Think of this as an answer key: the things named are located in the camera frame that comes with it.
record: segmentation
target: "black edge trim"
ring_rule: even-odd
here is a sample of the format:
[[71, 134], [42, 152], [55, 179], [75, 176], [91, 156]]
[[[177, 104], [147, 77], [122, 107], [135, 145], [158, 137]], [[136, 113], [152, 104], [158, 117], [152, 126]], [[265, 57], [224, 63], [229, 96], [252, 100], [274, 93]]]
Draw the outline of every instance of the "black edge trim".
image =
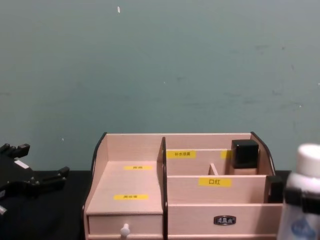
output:
[[168, 240], [168, 193], [167, 193], [167, 148], [166, 138], [162, 138], [163, 161], [163, 240]]
[[262, 141], [262, 139], [260, 137], [258, 137], [257, 134], [255, 134], [255, 132], [252, 131], [251, 134], [263, 145], [263, 147], [264, 147], [264, 149], [266, 151], [266, 155], [269, 158], [269, 163], [270, 163], [270, 167], [271, 167], [271, 170], [272, 170], [272, 174], [276, 175], [274, 160], [273, 160], [273, 158], [271, 156], [271, 152], [270, 152], [268, 146], [264, 143], [264, 141]]
[[95, 167], [95, 163], [96, 163], [98, 149], [100, 147], [100, 144], [101, 144], [102, 140], [105, 138], [106, 135], [107, 135], [106, 132], [104, 132], [102, 134], [102, 136], [100, 137], [98, 143], [95, 145], [95, 148], [94, 148], [94, 152], [93, 152], [93, 156], [92, 156], [92, 162], [91, 162], [91, 168], [90, 168], [90, 172], [92, 173], [91, 181], [90, 181], [89, 186], [88, 186], [88, 188], [86, 190], [85, 197], [84, 197], [83, 203], [81, 205], [80, 239], [86, 239], [85, 223], [84, 223], [84, 220], [85, 220], [85, 204], [86, 204], [87, 198], [89, 196], [89, 193], [91, 191], [92, 182], [94, 180], [94, 173], [95, 173], [94, 167]]

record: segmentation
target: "white bottle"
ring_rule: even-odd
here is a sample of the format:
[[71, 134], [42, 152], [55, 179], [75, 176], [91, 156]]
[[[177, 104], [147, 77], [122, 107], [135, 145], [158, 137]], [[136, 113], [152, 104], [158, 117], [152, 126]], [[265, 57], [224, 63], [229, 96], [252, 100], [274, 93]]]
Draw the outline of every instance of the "white bottle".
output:
[[[320, 145], [303, 144], [298, 148], [296, 172], [289, 175], [286, 184], [286, 189], [288, 188], [300, 189], [302, 193], [307, 193], [308, 198], [309, 193], [320, 194]], [[306, 213], [301, 205], [292, 204], [294, 197], [287, 197], [287, 199], [291, 202], [287, 204], [287, 200], [284, 200], [277, 240], [320, 239], [320, 215]]]

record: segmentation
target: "teal wall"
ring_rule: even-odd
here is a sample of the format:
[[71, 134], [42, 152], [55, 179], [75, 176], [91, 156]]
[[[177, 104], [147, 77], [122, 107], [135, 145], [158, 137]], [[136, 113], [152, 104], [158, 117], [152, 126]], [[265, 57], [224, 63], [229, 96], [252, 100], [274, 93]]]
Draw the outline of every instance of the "teal wall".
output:
[[278, 170], [320, 142], [318, 0], [2, 0], [0, 144], [89, 169], [110, 133], [250, 132]]

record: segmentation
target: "small box drawer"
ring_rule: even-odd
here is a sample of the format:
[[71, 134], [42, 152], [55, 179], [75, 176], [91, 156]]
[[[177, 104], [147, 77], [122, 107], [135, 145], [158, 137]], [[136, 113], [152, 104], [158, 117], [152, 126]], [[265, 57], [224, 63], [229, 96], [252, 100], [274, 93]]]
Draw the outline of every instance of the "small box drawer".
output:
[[168, 240], [276, 240], [276, 234], [169, 235]]
[[131, 235], [163, 234], [162, 215], [90, 215], [88, 219], [91, 235], [118, 235], [124, 224], [129, 225]]
[[[169, 235], [274, 235], [282, 204], [169, 205]], [[235, 224], [214, 224], [217, 216], [234, 216]]]
[[118, 235], [91, 235], [89, 234], [88, 240], [164, 240], [163, 235], [159, 234], [130, 234], [127, 237]]

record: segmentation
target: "wooden desk organizer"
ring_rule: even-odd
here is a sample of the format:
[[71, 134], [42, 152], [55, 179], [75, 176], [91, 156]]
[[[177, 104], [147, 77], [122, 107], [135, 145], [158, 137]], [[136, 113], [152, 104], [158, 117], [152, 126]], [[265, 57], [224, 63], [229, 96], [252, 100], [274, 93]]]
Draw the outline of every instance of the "wooden desk organizer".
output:
[[[245, 139], [259, 145], [257, 175], [225, 175], [232, 140]], [[276, 239], [281, 181], [254, 132], [105, 133], [91, 170], [86, 240]]]

